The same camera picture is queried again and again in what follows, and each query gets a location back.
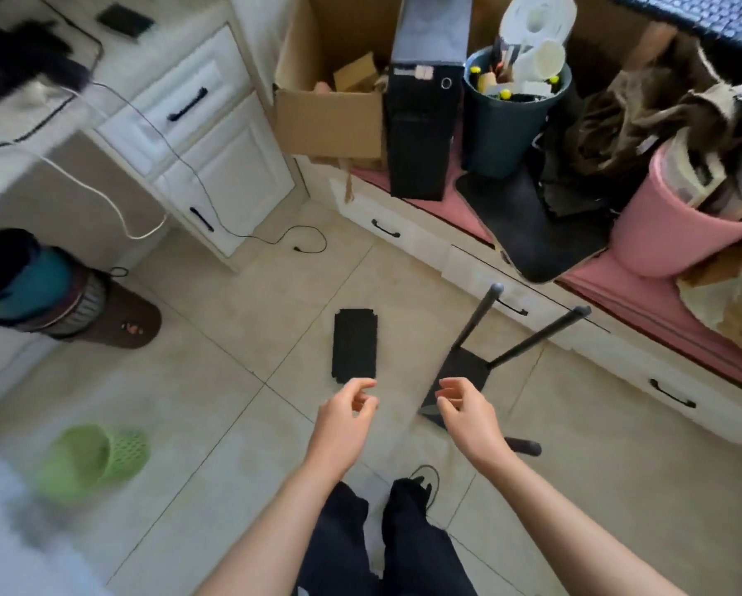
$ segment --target dark green bucket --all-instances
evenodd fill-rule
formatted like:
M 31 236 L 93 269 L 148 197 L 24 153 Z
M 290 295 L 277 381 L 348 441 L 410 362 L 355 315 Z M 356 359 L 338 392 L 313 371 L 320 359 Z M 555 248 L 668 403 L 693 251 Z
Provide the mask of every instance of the dark green bucket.
M 489 67 L 492 46 L 479 50 L 465 63 L 465 113 L 462 131 L 462 168 L 491 178 L 508 177 L 534 138 L 542 131 L 547 113 L 566 94 L 572 72 L 565 64 L 561 89 L 555 96 L 534 102 L 512 102 L 480 94 L 468 80 L 470 67 Z

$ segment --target sneaker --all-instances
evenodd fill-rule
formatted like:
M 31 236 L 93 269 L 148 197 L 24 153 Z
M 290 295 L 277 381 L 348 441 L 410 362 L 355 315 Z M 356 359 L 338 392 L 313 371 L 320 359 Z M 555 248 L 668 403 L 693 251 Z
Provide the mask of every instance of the sneaker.
M 426 492 L 425 509 L 428 511 L 437 499 L 440 490 L 440 474 L 431 464 L 422 464 L 410 475 L 410 479 L 420 485 Z

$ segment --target keyboard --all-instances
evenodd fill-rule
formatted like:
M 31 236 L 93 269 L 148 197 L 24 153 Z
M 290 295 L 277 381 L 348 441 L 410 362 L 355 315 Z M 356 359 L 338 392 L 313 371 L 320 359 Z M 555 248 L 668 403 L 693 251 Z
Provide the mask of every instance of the keyboard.
M 612 0 L 702 38 L 742 50 L 742 0 Z

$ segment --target computer tower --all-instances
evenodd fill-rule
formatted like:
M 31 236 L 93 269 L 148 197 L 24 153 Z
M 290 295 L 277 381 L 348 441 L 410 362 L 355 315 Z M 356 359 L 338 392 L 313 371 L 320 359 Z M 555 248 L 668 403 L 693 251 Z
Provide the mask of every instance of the computer tower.
M 441 200 L 473 0 L 403 0 L 385 95 L 390 189 Z

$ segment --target black pants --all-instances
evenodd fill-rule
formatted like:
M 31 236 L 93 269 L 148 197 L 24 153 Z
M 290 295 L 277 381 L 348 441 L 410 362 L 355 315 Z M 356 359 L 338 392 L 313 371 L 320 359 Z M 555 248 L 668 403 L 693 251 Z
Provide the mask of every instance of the black pants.
M 385 569 L 379 579 L 365 551 L 368 502 L 338 483 L 318 518 L 296 585 L 310 596 L 475 596 L 448 534 L 426 521 L 427 498 L 411 479 L 393 483 L 382 517 Z

